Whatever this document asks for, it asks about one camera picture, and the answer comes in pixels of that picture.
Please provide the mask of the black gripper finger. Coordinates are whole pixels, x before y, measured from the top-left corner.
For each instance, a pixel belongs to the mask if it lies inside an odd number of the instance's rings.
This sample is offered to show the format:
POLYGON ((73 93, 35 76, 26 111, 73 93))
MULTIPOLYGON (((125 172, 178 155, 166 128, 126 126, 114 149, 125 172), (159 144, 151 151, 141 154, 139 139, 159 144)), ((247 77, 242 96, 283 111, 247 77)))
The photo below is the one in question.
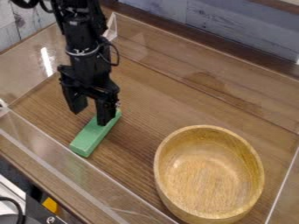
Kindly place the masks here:
POLYGON ((98 125, 106 126, 118 117, 118 102, 110 99, 97 99, 98 125))
POLYGON ((89 106, 87 96, 82 94, 74 87, 62 87, 63 95, 69 103, 70 111, 74 114, 81 113, 89 106))

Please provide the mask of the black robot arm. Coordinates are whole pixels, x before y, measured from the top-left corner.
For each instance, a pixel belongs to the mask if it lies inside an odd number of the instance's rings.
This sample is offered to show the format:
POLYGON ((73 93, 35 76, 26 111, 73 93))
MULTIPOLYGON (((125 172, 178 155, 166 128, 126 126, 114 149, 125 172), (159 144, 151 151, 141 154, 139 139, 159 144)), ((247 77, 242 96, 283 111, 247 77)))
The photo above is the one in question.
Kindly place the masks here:
POLYGON ((99 0, 12 0, 23 9, 40 6, 57 18, 66 38, 70 64, 61 65, 61 86, 73 113, 81 113, 95 100, 98 125, 105 126, 117 117, 121 88, 111 80, 113 68, 121 59, 113 59, 118 48, 105 37, 107 18, 99 0))

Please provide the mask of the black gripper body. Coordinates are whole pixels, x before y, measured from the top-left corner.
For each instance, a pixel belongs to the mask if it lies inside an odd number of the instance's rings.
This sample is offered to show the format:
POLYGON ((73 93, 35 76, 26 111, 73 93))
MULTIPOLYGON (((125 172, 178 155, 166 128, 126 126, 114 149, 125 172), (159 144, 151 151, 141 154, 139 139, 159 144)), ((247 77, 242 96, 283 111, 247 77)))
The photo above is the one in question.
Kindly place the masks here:
POLYGON ((83 101, 86 97, 117 101, 119 86, 110 74, 119 62, 111 60, 111 51, 89 53, 67 52, 70 64, 59 65, 61 85, 67 101, 83 101))

